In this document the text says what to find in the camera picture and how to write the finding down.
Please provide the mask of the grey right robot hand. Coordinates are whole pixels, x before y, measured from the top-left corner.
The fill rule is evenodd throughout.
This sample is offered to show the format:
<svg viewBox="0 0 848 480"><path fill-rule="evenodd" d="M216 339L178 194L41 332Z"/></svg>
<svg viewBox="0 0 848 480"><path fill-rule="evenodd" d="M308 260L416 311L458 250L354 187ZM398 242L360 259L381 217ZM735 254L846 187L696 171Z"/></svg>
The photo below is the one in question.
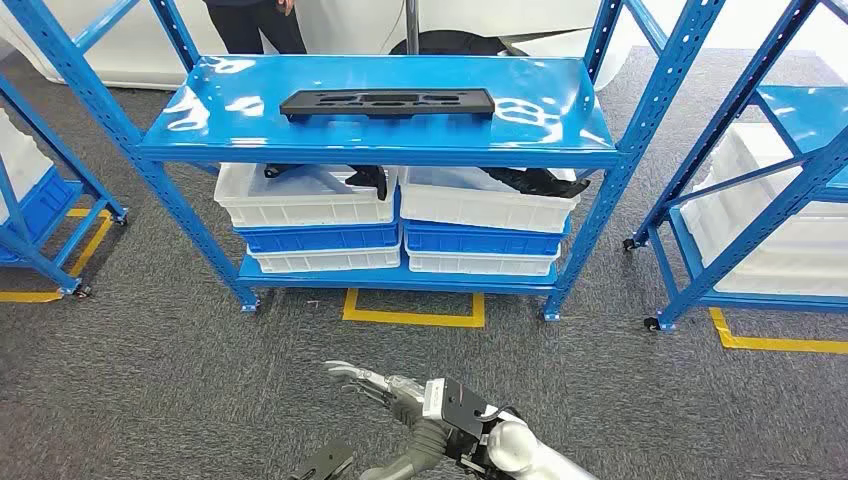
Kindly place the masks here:
<svg viewBox="0 0 848 480"><path fill-rule="evenodd" d="M339 360L324 361L322 368L342 392L364 395L408 428L422 418L425 388L414 379L384 376Z"/></svg>

